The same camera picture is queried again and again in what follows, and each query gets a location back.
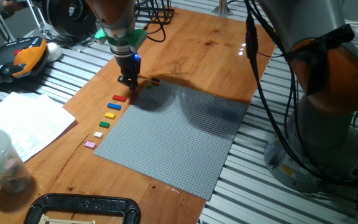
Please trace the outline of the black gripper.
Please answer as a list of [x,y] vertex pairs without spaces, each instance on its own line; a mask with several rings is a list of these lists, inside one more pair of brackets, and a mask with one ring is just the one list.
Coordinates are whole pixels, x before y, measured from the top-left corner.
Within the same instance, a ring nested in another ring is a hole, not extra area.
[[141,58],[138,54],[133,54],[128,57],[116,57],[116,62],[122,73],[117,81],[122,85],[129,86],[130,90],[135,91],[138,87],[137,79],[140,73]]

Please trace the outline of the person's hand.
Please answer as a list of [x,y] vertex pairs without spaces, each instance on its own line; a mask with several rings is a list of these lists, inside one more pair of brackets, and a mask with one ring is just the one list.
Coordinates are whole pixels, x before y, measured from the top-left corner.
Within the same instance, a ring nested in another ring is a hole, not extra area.
[[17,2],[17,1],[8,1],[8,0],[2,1],[2,7],[6,12],[8,12],[10,14],[14,14],[17,11],[21,11],[24,9],[24,6],[22,3]]

